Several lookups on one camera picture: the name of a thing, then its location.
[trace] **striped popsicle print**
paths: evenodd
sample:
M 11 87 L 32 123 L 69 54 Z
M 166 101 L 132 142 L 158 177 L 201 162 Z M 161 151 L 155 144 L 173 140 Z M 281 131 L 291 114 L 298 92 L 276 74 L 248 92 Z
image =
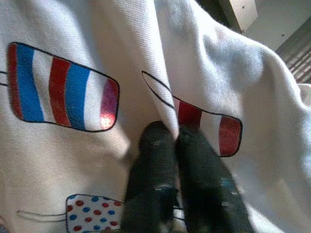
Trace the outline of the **striped popsicle print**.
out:
M 207 112 L 177 97 L 174 97 L 174 105 L 179 124 L 201 128 L 219 155 L 228 157 L 239 150 L 242 138 L 242 122 L 239 119 Z
M 8 47 L 8 86 L 15 115 L 86 132 L 113 127 L 119 85 L 109 76 L 28 45 Z

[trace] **red and white striped popsicle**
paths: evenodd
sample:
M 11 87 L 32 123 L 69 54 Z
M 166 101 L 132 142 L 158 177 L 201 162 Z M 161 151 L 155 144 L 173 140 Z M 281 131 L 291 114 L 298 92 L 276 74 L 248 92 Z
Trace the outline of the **red and white striped popsicle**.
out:
M 175 110 L 180 125 L 201 128 L 216 152 L 228 157 L 240 147 L 242 122 L 232 116 L 211 113 L 174 97 Z

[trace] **wall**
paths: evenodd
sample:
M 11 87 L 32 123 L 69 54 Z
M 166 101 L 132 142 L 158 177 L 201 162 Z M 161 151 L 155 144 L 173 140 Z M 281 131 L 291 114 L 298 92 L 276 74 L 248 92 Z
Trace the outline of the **wall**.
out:
M 276 50 L 310 16 L 311 0 L 269 0 L 246 30 L 247 37 Z

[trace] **red stripe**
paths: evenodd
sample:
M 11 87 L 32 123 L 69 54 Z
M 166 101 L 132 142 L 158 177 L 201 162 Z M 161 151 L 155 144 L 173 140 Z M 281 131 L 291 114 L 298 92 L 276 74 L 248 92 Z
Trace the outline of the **red stripe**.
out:
M 202 111 L 188 103 L 180 101 L 178 109 L 178 122 L 180 125 L 200 127 Z
M 231 156 L 239 148 L 241 124 L 238 120 L 222 116 L 219 126 L 219 151 L 221 156 Z
M 67 113 L 65 102 L 65 84 L 66 75 L 70 67 L 70 62 L 60 58 L 53 58 L 50 74 L 50 102 L 56 123 L 65 126 L 71 126 Z
M 101 127 L 107 130 L 113 126 L 116 121 L 116 113 L 119 98 L 119 86 L 112 79 L 108 79 L 104 86 L 104 94 L 101 104 Z
M 21 112 L 21 105 L 18 92 L 17 83 L 17 45 L 15 43 L 10 44 L 8 49 L 8 81 L 10 86 L 10 95 L 12 107 L 15 115 L 23 119 L 23 113 Z

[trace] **blue stripe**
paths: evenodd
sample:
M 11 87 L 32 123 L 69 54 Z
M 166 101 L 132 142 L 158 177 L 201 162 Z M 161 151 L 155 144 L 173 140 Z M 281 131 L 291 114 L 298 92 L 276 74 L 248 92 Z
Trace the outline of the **blue stripe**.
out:
M 89 70 L 71 64 L 66 76 L 66 110 L 71 126 L 78 130 L 85 130 L 84 101 L 86 96 L 86 82 Z
M 23 119 L 27 121 L 44 121 L 39 95 L 33 77 L 34 50 L 17 46 L 17 82 Z

